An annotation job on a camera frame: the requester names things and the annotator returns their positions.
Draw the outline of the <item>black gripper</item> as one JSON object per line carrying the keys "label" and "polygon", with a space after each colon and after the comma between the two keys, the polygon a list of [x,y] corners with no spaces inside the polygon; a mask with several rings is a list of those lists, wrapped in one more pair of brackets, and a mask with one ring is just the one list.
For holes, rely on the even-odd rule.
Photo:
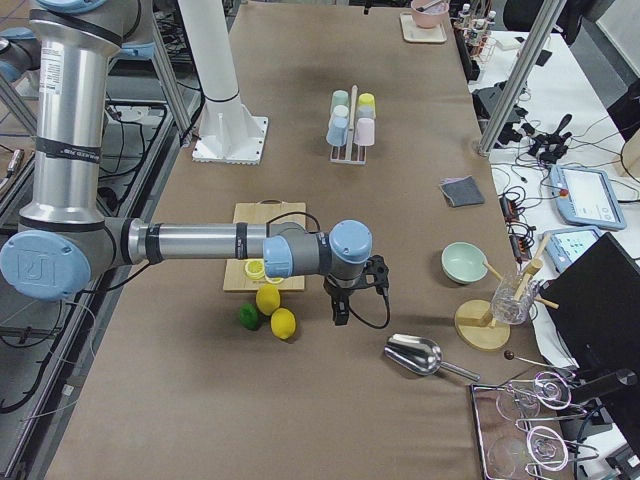
{"label": "black gripper", "polygon": [[350,316],[350,296],[356,290],[366,289],[368,284],[364,277],[350,286],[344,286],[335,277],[325,277],[323,287],[331,297],[334,325],[345,326]]}

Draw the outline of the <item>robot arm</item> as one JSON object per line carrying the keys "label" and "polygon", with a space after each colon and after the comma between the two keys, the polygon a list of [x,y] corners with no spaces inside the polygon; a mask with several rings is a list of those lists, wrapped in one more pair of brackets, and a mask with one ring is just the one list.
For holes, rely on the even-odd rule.
{"label": "robot arm", "polygon": [[55,301],[121,265],[173,258],[260,258],[272,278],[322,275],[336,324],[373,272],[372,236],[355,220],[330,232],[283,224],[150,224],[106,217],[96,205],[109,61],[154,54],[148,1],[35,1],[41,43],[39,118],[31,202],[1,249],[18,292]]}

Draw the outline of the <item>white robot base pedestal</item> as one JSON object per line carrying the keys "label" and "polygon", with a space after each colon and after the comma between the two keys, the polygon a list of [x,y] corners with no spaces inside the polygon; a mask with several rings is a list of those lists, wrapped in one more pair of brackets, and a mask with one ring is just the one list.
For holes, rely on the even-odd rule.
{"label": "white robot base pedestal", "polygon": [[223,4],[180,1],[178,5],[205,99],[193,159],[259,164],[268,119],[252,115],[241,99]]}

